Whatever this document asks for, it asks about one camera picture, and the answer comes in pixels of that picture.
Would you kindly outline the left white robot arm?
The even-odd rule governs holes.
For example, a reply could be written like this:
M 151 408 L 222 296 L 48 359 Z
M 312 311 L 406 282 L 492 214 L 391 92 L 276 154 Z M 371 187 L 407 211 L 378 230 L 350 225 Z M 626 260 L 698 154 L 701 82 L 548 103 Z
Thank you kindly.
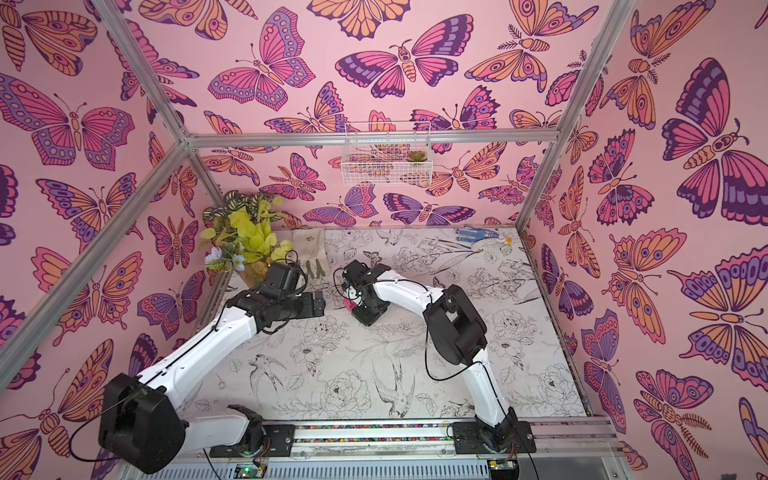
M 323 293 L 308 290 L 307 283 L 297 263 L 276 262 L 264 281 L 227 300 L 218 317 L 184 346 L 133 376 L 110 380 L 99 446 L 145 474 L 159 472 L 180 454 L 213 447 L 227 446 L 240 455 L 264 452 L 264 419 L 253 409 L 232 404 L 195 417 L 183 417 L 181 410 L 205 377 L 251 338 L 324 316 Z

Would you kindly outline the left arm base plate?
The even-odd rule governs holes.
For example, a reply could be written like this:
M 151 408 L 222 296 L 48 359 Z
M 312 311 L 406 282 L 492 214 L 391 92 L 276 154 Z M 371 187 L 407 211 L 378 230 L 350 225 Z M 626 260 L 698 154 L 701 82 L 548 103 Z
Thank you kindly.
M 295 424 L 259 424 L 249 427 L 244 437 L 233 445 L 212 447 L 212 458 L 288 457 L 293 448 Z

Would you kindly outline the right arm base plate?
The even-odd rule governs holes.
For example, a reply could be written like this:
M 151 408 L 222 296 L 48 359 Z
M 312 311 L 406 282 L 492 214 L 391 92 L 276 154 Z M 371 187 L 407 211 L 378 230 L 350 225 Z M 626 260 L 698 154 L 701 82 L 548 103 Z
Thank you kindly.
M 447 428 L 458 454 L 536 453 L 537 445 L 530 424 L 518 421 L 513 426 L 482 426 L 476 421 L 453 422 Z

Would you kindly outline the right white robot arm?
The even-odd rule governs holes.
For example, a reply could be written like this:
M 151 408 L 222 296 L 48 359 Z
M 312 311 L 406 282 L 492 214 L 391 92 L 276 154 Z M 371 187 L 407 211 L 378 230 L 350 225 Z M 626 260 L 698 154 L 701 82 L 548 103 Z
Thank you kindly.
M 341 289 L 351 314 L 365 326 L 377 322 L 390 306 L 423 320 L 426 340 L 442 359 L 464 367 L 457 375 L 472 396 L 480 431 L 490 442 L 502 444 L 511 439 L 518 417 L 492 374 L 487 326 L 460 286 L 428 287 L 384 264 L 369 267 L 353 261 L 342 268 Z

